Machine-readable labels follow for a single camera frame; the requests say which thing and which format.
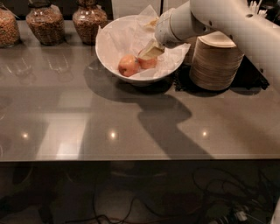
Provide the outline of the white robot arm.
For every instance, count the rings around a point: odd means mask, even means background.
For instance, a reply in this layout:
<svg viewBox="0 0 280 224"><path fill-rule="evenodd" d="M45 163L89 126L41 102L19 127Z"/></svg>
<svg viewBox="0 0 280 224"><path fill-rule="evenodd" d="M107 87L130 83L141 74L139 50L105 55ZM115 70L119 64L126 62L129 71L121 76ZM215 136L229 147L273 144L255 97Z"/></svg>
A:
<svg viewBox="0 0 280 224"><path fill-rule="evenodd" d="M191 37L219 31L237 47L264 76L280 86L280 26L257 15L245 0L188 0L162 14L154 38L140 52L149 60Z"/></svg>

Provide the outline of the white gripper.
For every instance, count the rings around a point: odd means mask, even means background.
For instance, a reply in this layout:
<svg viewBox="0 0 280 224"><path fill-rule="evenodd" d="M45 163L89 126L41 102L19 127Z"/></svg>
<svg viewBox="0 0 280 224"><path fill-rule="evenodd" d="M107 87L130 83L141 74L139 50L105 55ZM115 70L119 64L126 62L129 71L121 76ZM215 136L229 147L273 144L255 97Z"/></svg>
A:
<svg viewBox="0 0 280 224"><path fill-rule="evenodd" d="M154 29L155 39L148 42L138 54L141 60L150 60L163 54L166 48L174 48L185 43L189 38L204 36L214 30L202 24L191 12L189 1L178 8L171 8L159 18L154 18L143 26Z"/></svg>

